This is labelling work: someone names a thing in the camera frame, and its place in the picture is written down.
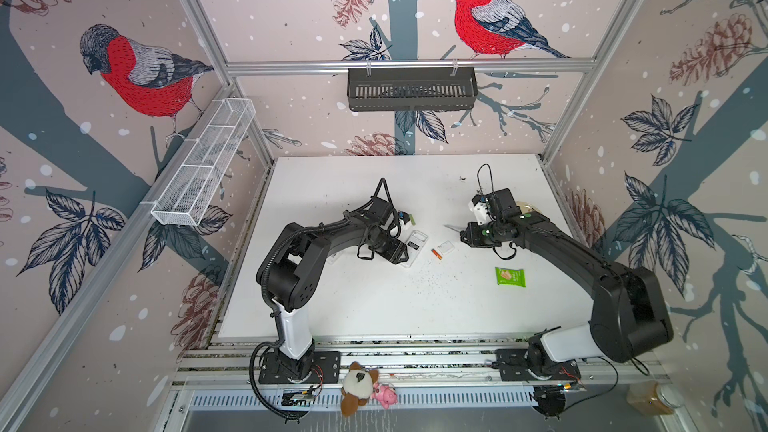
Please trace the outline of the white battery cover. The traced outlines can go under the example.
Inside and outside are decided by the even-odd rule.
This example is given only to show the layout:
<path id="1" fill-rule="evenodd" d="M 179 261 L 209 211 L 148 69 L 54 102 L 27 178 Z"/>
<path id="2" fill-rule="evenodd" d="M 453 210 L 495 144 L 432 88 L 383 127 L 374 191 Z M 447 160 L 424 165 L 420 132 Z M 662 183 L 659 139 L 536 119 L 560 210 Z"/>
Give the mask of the white battery cover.
<path id="1" fill-rule="evenodd" d="M 447 255 L 455 250 L 455 246 L 450 241 L 445 241 L 441 243 L 437 248 L 436 251 L 441 255 Z"/>

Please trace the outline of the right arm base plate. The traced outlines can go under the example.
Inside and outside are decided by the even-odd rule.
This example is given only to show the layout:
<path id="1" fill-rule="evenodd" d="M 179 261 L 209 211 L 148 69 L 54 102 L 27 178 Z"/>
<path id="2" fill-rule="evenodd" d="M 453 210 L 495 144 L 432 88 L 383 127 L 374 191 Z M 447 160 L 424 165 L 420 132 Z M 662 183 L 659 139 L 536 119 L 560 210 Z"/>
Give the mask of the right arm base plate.
<path id="1" fill-rule="evenodd" d="M 503 382 L 577 382 L 581 373 L 575 361 L 553 362 L 538 349 L 497 349 L 492 367 Z"/>

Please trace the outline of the white red remote control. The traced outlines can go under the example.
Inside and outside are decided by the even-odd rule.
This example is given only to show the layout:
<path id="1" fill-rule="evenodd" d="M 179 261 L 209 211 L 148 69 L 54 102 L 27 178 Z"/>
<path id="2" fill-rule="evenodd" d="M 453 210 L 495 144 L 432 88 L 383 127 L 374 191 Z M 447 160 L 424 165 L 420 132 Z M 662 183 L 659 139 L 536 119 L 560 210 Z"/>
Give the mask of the white red remote control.
<path id="1" fill-rule="evenodd" d="M 425 245 L 429 239 L 429 236 L 419 230 L 413 230 L 408 238 L 404 241 L 405 251 L 403 260 L 399 263 L 404 268 L 410 268 L 418 258 L 421 251 L 425 248 Z"/>

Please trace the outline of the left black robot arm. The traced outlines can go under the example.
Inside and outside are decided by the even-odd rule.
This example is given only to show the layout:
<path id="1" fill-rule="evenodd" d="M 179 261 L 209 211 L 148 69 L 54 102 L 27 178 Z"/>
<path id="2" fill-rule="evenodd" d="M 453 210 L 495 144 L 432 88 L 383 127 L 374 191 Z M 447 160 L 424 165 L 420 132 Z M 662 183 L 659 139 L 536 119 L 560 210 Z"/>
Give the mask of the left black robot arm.
<path id="1" fill-rule="evenodd" d="M 278 338 L 268 345 L 266 355 L 279 378 L 300 381 L 312 373 L 315 341 L 303 307 L 316 292 L 327 259 L 354 247 L 369 251 L 367 256 L 357 254 L 360 260 L 379 256 L 394 265 L 405 263 L 409 253 L 401 233 L 399 211 L 384 178 L 366 203 L 344 211 L 339 221 L 285 226 L 256 278 L 276 325 Z"/>

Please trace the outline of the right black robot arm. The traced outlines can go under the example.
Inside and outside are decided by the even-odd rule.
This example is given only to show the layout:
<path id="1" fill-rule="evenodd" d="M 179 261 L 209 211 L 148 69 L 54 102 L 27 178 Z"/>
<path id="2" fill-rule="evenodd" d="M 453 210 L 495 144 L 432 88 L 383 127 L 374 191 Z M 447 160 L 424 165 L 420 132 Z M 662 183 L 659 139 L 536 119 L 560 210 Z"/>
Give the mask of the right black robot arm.
<path id="1" fill-rule="evenodd" d="M 553 368 L 576 359 L 624 363 L 672 341 L 672 323 L 654 272 L 605 259 L 542 213 L 522 211 L 508 188 L 475 195 L 469 208 L 475 220 L 460 232 L 463 243 L 491 250 L 505 243 L 527 249 L 593 300 L 586 324 L 539 332 L 529 340 L 526 360 L 532 374 L 550 376 Z"/>

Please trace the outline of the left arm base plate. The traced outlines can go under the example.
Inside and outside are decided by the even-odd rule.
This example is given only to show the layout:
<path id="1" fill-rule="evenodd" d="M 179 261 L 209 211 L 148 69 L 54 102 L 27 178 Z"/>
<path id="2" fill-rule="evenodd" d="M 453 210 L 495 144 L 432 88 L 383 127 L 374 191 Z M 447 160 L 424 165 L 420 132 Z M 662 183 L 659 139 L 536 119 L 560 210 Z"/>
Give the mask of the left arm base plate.
<path id="1" fill-rule="evenodd" d="M 309 350 L 300 359 L 269 350 L 256 360 L 260 385 L 336 384 L 339 380 L 341 354 L 338 351 Z"/>

